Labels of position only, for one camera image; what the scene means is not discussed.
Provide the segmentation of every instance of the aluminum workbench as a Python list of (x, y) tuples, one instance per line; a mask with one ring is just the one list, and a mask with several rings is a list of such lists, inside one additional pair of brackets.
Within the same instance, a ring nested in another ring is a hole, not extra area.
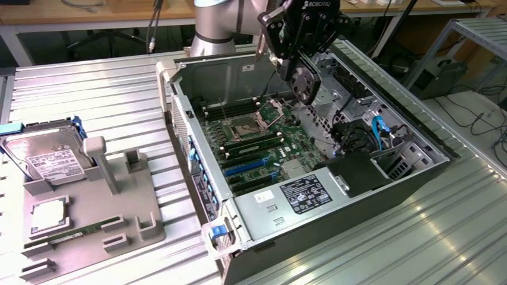
[[(462, 156), (406, 202), (315, 245), (243, 284), (505, 284), (506, 172), (347, 42), (336, 47)], [(150, 169), (167, 238), (47, 284), (220, 284), (159, 107), (155, 63), (180, 53), (19, 68), (4, 82), (3, 119), (36, 122), (76, 114), (107, 139), (108, 157), (139, 147)], [(16, 278), (20, 173), (2, 164), (0, 283)]]

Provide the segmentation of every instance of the table leg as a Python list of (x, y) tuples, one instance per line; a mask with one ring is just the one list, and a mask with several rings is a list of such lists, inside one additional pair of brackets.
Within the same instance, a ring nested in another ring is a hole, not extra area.
[(16, 59), (18, 65), (20, 67), (30, 67), (34, 65), (34, 60), (19, 40), (18, 34), (15, 26), (0, 26), (0, 36)]
[[(487, 15), (490, 14), (491, 12), (491, 8), (486, 8), (483, 9), (483, 11), (481, 12), (478, 18), (486, 18)], [(457, 44), (449, 51), (447, 53), (447, 56), (454, 58), (454, 56), (457, 55), (458, 51), (462, 49), (463, 45), (466, 43), (466, 40), (463, 39), (462, 42), (459, 44)]]
[(390, 22), (390, 25), (387, 26), (387, 29), (386, 29), (386, 32), (385, 34), (382, 35), (382, 38), (379, 40), (379, 45), (378, 47), (375, 48), (375, 51), (374, 51), (374, 56), (373, 58), (377, 58), (383, 50), (383, 47), (387, 43), (387, 40), (390, 39), (390, 35), (391, 33), (394, 32), (395, 30), (395, 27), (398, 25), (398, 22), (399, 20), (402, 19), (402, 15), (398, 15), (398, 16), (394, 16), (393, 19), (391, 19), (391, 22)]

